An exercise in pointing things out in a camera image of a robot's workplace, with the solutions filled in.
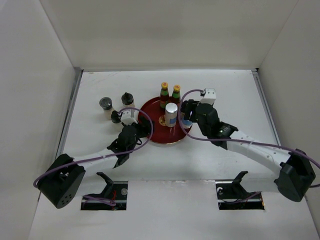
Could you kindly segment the silver cap blue label jar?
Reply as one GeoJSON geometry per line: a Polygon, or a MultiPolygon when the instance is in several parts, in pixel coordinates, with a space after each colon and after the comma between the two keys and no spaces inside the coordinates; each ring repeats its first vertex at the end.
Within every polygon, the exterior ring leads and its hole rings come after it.
{"type": "Polygon", "coordinates": [[[175,103],[168,103],[165,106],[165,124],[169,128],[173,128],[177,122],[178,106],[175,103]]]}

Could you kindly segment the small jar black cap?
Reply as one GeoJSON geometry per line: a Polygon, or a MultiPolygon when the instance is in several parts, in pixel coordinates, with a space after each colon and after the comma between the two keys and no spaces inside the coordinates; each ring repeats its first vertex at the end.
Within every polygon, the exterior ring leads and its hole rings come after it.
{"type": "Polygon", "coordinates": [[[116,110],[112,111],[112,113],[111,113],[111,121],[114,124],[120,124],[121,125],[121,123],[122,123],[121,117],[122,117],[122,113],[121,112],[118,112],[116,110]]]}

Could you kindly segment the red sauce bottle yellow cap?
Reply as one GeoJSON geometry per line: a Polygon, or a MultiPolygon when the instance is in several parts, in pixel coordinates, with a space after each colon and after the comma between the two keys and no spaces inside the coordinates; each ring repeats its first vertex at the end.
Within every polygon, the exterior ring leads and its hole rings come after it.
{"type": "Polygon", "coordinates": [[[169,91],[168,91],[168,83],[167,82],[162,82],[161,83],[161,91],[159,95],[159,100],[160,100],[160,107],[162,109],[165,109],[166,105],[168,104],[170,99],[169,91]]]}

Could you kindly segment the white spice jar black cap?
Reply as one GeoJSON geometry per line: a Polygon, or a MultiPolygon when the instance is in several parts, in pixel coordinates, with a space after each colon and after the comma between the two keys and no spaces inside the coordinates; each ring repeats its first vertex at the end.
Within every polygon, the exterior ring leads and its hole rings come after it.
{"type": "Polygon", "coordinates": [[[131,93],[125,92],[121,96],[121,101],[124,108],[135,107],[134,97],[131,93]]]}

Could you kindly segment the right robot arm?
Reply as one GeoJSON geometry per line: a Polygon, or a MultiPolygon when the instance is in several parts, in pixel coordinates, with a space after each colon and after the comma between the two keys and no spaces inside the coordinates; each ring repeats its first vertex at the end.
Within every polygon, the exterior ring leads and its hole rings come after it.
{"type": "Polygon", "coordinates": [[[184,120],[198,125],[203,142],[241,154],[276,174],[273,184],[287,199],[300,202],[312,188],[315,161],[302,150],[255,141],[237,127],[220,121],[217,110],[209,103],[186,100],[180,112],[184,120]]]}

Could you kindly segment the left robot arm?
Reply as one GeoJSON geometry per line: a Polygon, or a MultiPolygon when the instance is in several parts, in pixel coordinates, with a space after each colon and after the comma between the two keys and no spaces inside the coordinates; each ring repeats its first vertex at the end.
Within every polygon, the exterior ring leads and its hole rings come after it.
{"type": "Polygon", "coordinates": [[[154,121],[140,116],[137,123],[124,126],[118,137],[100,152],[82,157],[61,154],[33,186],[57,209],[76,196],[82,196],[86,203],[96,201],[114,207],[114,182],[103,171],[123,165],[132,152],[145,146],[141,139],[151,137],[154,130],[154,121]]]}

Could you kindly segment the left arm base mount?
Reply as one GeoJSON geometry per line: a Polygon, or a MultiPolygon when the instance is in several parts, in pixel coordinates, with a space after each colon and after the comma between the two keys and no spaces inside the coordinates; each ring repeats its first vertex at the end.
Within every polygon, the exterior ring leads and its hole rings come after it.
{"type": "Polygon", "coordinates": [[[103,189],[86,193],[82,197],[82,211],[125,211],[127,209],[128,181],[113,181],[103,172],[96,173],[103,179],[103,189]]]}

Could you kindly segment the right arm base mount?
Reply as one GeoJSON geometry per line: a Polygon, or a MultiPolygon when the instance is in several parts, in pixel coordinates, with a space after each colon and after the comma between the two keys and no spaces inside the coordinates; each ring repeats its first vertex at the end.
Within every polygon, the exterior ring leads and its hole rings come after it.
{"type": "Polygon", "coordinates": [[[248,192],[241,185],[248,171],[241,171],[234,179],[222,179],[215,182],[217,205],[219,210],[264,210],[260,191],[248,192]]]}

